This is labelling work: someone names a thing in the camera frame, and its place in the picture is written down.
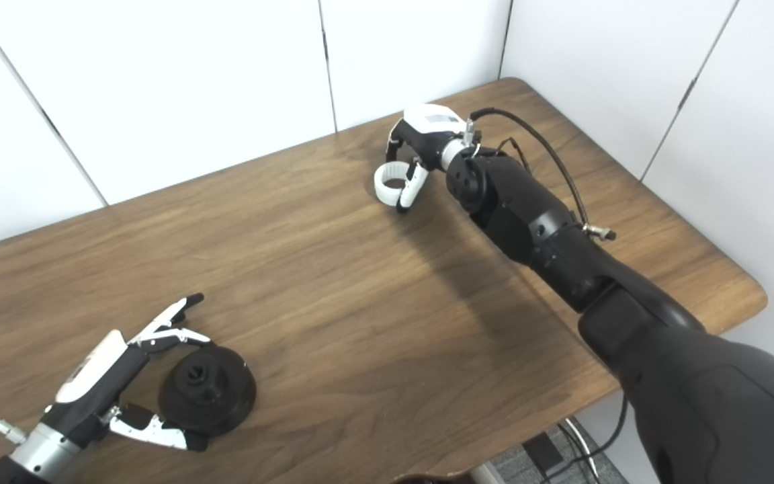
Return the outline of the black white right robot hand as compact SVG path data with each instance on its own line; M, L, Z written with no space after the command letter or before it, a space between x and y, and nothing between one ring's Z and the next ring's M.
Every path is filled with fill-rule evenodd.
M406 108L390 129L385 159L374 175L379 201L405 214L432 171L446 172L455 157L475 146L475 126L451 108Z

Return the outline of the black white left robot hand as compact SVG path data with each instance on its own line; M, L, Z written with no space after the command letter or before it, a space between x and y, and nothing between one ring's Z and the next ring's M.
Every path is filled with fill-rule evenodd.
M79 448L113 432L163 447L206 451L207 437L185 431L140 405L120 401L153 355L178 344L212 346L206 335L180 327L185 312L204 299L202 293L196 293L175 301L129 340L119 330L110 331L62 383L41 424Z

